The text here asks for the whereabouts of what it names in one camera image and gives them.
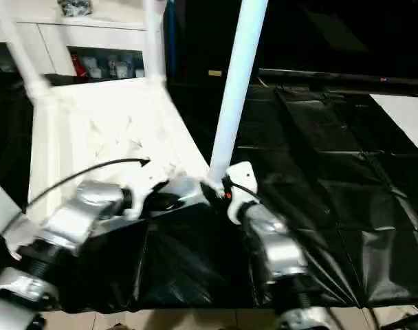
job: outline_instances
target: white shelf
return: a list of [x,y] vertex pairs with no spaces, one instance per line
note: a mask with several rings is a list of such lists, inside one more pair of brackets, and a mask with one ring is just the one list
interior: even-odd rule
[[[142,0],[92,0],[93,14],[63,17],[57,0],[10,0],[12,16],[21,23],[92,26],[145,30]],[[167,0],[155,0],[160,27]]]

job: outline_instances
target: black cable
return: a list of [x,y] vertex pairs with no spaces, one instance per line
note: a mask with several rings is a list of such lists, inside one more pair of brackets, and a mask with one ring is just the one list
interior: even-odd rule
[[336,327],[339,330],[346,330],[344,325],[342,324],[342,322],[337,317],[337,315],[334,314],[333,310],[330,307],[327,307],[326,310],[327,310],[328,315],[330,315],[330,318],[332,319],[332,321],[336,325]]
[[108,162],[99,163],[96,165],[93,165],[89,168],[86,168],[85,170],[82,170],[80,172],[74,173],[70,175],[69,177],[66,177],[65,179],[62,179],[58,182],[56,182],[54,185],[50,186],[49,188],[45,189],[43,192],[41,192],[38,196],[33,198],[20,212],[16,213],[11,220],[9,220],[7,226],[0,231],[0,241],[1,238],[4,237],[5,233],[12,227],[12,225],[15,223],[15,221],[23,214],[25,211],[32,207],[34,204],[38,203],[42,198],[44,198],[48,193],[52,192],[53,190],[59,188],[63,184],[66,184],[67,182],[70,182],[71,180],[84,175],[85,173],[89,173],[91,171],[97,170],[102,167],[114,165],[114,164],[121,164],[121,163],[140,163],[142,166],[145,166],[149,163],[149,159],[142,159],[142,158],[122,158],[122,159],[115,159],[110,160]]
[[377,315],[375,315],[374,310],[372,308],[368,308],[368,312],[369,315],[371,315],[371,318],[373,319],[374,329],[380,330],[382,327],[380,326],[379,318],[377,317]]
[[258,199],[259,203],[262,203],[262,199],[253,191],[251,191],[249,188],[246,188],[245,186],[242,186],[240,184],[236,184],[233,181],[230,181],[230,184],[234,187],[237,187],[238,189],[241,189],[242,191],[245,191],[246,193],[248,193],[249,195],[255,197],[256,199]]

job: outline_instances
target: tile floor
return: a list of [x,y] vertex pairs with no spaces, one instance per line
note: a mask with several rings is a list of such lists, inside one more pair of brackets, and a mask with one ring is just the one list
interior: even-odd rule
[[[365,309],[333,308],[346,330],[374,330]],[[412,307],[386,307],[376,309],[381,324],[400,319],[405,313],[415,313]],[[275,330],[276,320],[271,310],[250,309],[170,309],[137,313],[116,313],[104,316],[89,312],[69,315],[61,311],[45,313],[48,330],[106,330],[116,323],[135,330],[219,330],[238,327],[240,330]],[[338,330],[331,323],[333,330]]]

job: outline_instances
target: white metal pipe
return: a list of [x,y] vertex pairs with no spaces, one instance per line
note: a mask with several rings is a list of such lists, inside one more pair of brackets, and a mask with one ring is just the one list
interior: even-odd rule
[[210,159],[209,178],[214,182],[221,181],[230,165],[267,2],[268,0],[243,0],[241,3],[217,134]]
[[19,73],[23,77],[25,89],[30,100],[35,103],[39,95],[48,90],[47,81],[42,78],[32,64],[19,36],[16,23],[10,16],[12,4],[7,0],[0,0],[0,24],[6,38],[10,53],[15,61]]
[[156,18],[155,0],[143,0],[146,38],[145,53],[143,61],[146,71],[146,77],[151,80],[160,78],[160,54],[157,49],[157,31],[160,28],[160,22]]

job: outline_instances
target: black cloth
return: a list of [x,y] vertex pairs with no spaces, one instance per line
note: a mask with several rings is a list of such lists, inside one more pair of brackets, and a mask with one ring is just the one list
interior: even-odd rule
[[[222,90],[169,91],[208,160]],[[15,122],[27,139],[7,129],[14,115],[28,118]],[[17,187],[28,184],[31,118],[19,77],[1,75],[0,150],[11,143],[21,148],[4,156],[0,184],[18,194],[20,205],[27,197],[27,189]],[[18,149],[22,162],[15,161]],[[369,96],[251,87],[233,155],[233,162],[241,160],[251,161],[259,194],[287,217],[305,248],[315,303],[418,302],[418,150]],[[196,205],[91,239],[67,269],[61,307],[102,313],[271,307],[252,276],[243,236],[225,215]],[[13,263],[1,241],[0,270]]]

